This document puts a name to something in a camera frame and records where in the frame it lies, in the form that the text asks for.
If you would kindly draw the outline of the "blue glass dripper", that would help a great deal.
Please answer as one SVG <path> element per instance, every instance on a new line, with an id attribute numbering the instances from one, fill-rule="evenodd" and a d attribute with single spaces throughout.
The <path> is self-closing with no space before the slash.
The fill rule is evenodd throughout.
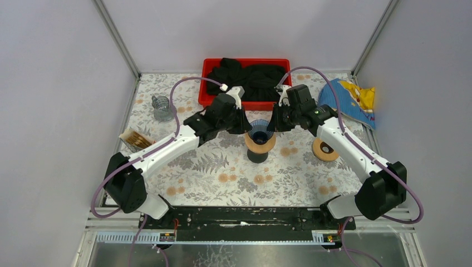
<path id="1" fill-rule="evenodd" d="M 248 132 L 250 138 L 257 144 L 266 143 L 274 134 L 272 131 L 267 130 L 269 122 L 263 119 L 257 119 L 250 123 L 252 129 Z"/>

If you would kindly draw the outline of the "orange coffee filter box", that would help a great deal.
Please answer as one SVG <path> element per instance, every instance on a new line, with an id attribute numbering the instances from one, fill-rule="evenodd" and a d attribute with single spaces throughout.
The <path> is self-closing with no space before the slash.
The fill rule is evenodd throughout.
<path id="1" fill-rule="evenodd" d="M 130 128 L 126 129 L 123 133 L 121 133 L 119 135 L 119 139 L 132 152 L 138 152 L 156 143 L 156 141 L 151 137 L 141 134 Z"/>

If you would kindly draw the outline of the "dark red glass carafe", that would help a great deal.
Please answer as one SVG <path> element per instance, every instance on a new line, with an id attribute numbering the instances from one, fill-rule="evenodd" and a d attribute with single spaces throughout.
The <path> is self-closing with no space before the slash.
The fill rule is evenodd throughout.
<path id="1" fill-rule="evenodd" d="M 268 158 L 268 153 L 266 152 L 266 153 L 259 154 L 251 150 L 248 150 L 247 157 L 251 162 L 255 164 L 260 164 L 260 163 L 265 162 L 265 160 Z"/>

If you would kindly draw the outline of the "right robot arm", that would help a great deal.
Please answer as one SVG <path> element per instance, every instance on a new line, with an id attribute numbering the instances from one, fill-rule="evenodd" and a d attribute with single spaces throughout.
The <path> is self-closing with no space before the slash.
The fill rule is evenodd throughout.
<path id="1" fill-rule="evenodd" d="M 333 229 L 349 216 L 376 220 L 406 200 L 402 163 L 392 164 L 369 149 L 345 127 L 335 110 L 316 104 L 306 85 L 282 85 L 276 90 L 281 96 L 273 105 L 267 129 L 287 132 L 300 126 L 309 131 L 338 153 L 362 184 L 357 193 L 334 197 L 320 206 L 319 221 L 324 228 Z"/>

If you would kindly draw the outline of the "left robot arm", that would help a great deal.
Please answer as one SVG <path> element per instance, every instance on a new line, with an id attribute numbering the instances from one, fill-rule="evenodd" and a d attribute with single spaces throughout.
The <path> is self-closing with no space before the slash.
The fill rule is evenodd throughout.
<path id="1" fill-rule="evenodd" d="M 240 94 L 220 93 L 204 112 L 184 120 L 177 133 L 129 156 L 114 154 L 102 188 L 118 210 L 147 214 L 158 228 L 167 228 L 173 220 L 169 204 L 160 196 L 148 194 L 146 179 L 170 161 L 215 139 L 221 131 L 240 135 L 250 129 Z"/>

